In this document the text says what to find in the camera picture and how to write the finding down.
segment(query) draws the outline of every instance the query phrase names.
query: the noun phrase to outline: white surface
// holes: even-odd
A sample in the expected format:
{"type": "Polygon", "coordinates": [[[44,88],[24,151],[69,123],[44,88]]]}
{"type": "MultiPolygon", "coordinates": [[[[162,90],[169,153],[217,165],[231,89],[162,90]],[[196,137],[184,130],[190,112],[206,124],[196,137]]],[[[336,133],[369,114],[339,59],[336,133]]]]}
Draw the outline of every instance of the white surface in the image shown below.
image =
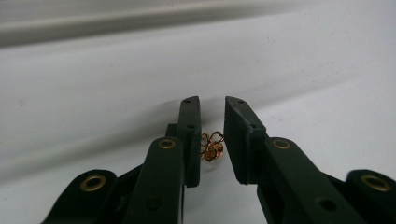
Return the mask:
{"type": "MultiPolygon", "coordinates": [[[[39,223],[88,170],[135,168],[193,95],[206,132],[222,130],[231,95],[321,171],[345,179],[366,168],[396,179],[396,2],[295,5],[229,21],[3,43],[2,223],[39,223]]],[[[227,153],[203,162],[200,186],[186,190],[184,222],[263,223],[255,190],[237,183],[227,153]]]]}

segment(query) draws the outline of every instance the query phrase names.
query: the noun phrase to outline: metal grommet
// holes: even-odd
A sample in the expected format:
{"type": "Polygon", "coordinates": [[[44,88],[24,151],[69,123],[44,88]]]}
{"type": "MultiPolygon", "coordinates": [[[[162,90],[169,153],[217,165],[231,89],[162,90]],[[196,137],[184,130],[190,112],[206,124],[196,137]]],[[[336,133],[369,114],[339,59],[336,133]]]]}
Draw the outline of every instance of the metal grommet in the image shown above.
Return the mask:
{"type": "Polygon", "coordinates": [[[79,187],[87,192],[95,191],[100,189],[106,183],[106,178],[104,175],[89,175],[85,178],[79,187]]]}
{"type": "Polygon", "coordinates": [[[158,146],[163,149],[173,148],[175,145],[176,142],[171,139],[164,139],[158,144],[158,146]]]}
{"type": "Polygon", "coordinates": [[[378,191],[387,192],[391,190],[391,186],[387,181],[375,175],[362,175],[361,182],[363,182],[368,187],[376,189],[378,191]]]}
{"type": "Polygon", "coordinates": [[[285,140],[281,140],[281,139],[274,140],[273,145],[280,149],[289,149],[290,148],[290,143],[288,143],[285,140]]]}

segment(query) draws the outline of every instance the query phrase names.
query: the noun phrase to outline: white background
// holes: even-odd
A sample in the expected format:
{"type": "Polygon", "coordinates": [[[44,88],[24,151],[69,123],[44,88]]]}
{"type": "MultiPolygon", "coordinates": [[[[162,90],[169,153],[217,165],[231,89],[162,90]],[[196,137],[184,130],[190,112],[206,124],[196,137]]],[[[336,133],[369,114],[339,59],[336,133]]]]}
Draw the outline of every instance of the white background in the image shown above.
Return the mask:
{"type": "MultiPolygon", "coordinates": [[[[122,175],[199,95],[224,97],[323,172],[396,179],[395,1],[1,1],[0,218],[39,223],[77,175],[122,175]]],[[[228,153],[186,189],[184,223],[265,223],[228,153]]]]}

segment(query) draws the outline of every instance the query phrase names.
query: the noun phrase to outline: small wire object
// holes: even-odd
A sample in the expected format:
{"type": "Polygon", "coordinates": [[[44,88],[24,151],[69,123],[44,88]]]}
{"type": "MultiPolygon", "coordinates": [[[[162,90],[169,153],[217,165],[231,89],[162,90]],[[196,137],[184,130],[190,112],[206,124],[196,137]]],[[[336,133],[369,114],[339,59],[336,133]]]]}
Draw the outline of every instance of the small wire object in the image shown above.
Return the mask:
{"type": "Polygon", "coordinates": [[[209,134],[203,133],[201,139],[206,140],[206,144],[201,143],[201,147],[204,149],[204,151],[201,151],[201,160],[213,161],[221,157],[223,153],[222,142],[224,142],[224,135],[221,132],[214,132],[210,137],[209,134]],[[219,136],[220,140],[215,141],[216,136],[219,136]]]}

